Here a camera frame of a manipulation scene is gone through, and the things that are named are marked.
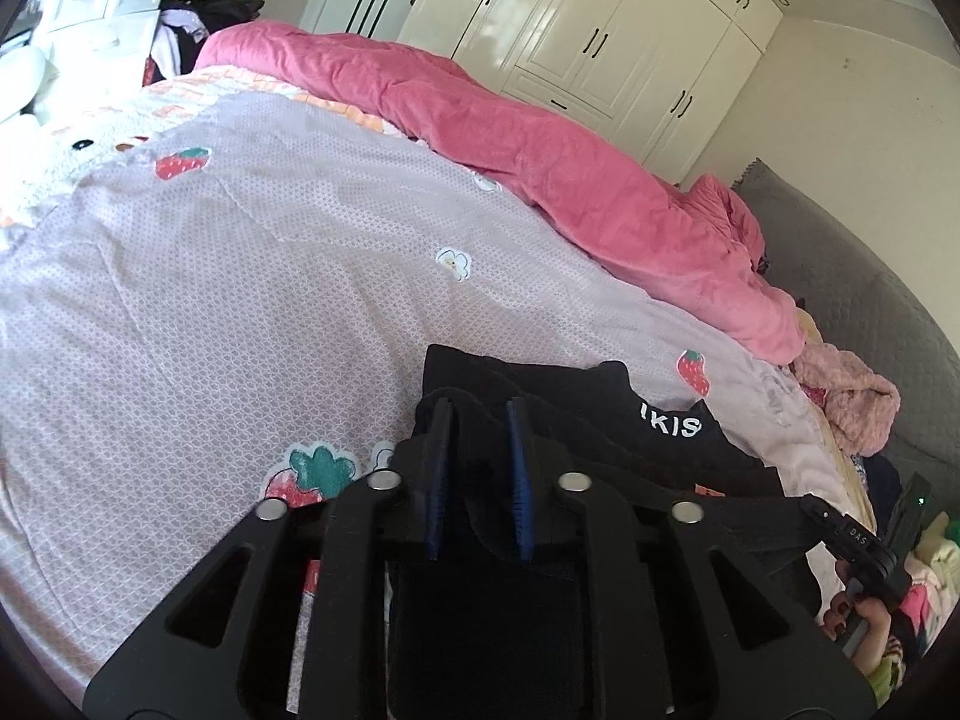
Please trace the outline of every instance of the white dresser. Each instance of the white dresser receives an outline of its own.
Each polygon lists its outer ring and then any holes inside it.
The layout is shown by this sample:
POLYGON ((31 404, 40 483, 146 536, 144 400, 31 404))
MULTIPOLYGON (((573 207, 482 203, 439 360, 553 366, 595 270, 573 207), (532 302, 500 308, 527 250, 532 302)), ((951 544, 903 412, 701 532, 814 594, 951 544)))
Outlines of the white dresser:
POLYGON ((683 181, 781 21, 772 0, 417 0, 400 42, 683 181))
POLYGON ((31 43, 47 57, 34 100, 42 124, 136 93, 160 0, 41 0, 31 43))

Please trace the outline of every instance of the white wardrobe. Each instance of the white wardrobe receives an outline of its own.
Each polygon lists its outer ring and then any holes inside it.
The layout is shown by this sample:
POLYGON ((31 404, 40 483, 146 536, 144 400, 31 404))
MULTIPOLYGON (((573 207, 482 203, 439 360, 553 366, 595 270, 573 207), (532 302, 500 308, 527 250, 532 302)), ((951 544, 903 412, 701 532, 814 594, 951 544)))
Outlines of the white wardrobe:
POLYGON ((771 0, 417 0, 400 42, 679 183, 781 17, 771 0))

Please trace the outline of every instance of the pink comforter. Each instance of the pink comforter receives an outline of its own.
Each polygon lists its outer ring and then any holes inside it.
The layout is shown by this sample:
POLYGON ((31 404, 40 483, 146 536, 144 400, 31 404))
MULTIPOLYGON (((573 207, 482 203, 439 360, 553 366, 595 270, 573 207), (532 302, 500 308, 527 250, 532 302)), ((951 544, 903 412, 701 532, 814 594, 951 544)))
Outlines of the pink comforter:
POLYGON ((356 105, 539 206, 619 279, 786 365, 803 349, 789 295, 754 273, 757 221, 712 176, 684 195, 574 122, 479 86, 449 59, 257 20, 210 37, 197 68, 238 65, 356 105))

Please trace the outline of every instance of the bed sheet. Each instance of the bed sheet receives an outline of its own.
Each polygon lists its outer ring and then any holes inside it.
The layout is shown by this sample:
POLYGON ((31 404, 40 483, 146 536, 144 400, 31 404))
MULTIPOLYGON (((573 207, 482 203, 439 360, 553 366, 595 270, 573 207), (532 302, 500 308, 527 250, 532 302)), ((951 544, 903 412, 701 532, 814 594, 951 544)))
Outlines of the bed sheet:
POLYGON ((317 105, 374 132, 403 137, 390 122, 353 105, 321 100, 293 84, 232 65, 209 67, 144 87, 127 100, 85 111, 68 124, 42 127, 35 162, 8 166, 0 176, 0 228, 35 226, 61 196, 73 191, 84 175, 116 156, 119 149, 132 148, 189 122, 225 95, 251 91, 317 105), (73 148, 74 143, 85 141, 90 141, 86 148, 73 148))
MULTIPOLYGON (((0 279, 0 600, 75 702, 256 500, 389 464, 429 343, 622 360, 659 408, 706 394, 787 494, 856 512, 787 372, 496 181, 285 95, 226 95, 115 153, 0 279)), ((829 598, 832 558, 810 562, 829 598)))

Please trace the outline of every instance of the human hand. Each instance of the human hand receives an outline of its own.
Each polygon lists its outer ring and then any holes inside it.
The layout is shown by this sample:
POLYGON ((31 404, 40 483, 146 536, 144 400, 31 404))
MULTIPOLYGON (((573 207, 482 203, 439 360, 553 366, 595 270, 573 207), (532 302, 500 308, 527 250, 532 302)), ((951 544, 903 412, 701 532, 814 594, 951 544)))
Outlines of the human hand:
MULTIPOLYGON (((850 567, 839 560, 836 566, 837 576, 846 583, 850 577, 850 567)), ((851 662, 865 677, 870 676, 880 667, 883 652, 887 647, 887 638, 890 637, 890 613, 886 605, 870 596, 859 596, 851 600, 846 592, 838 592, 830 601, 830 608, 824 613, 824 624, 821 630, 827 637, 836 641, 847 628, 847 617, 851 610, 856 611, 870 625, 870 630, 857 647, 851 662)))

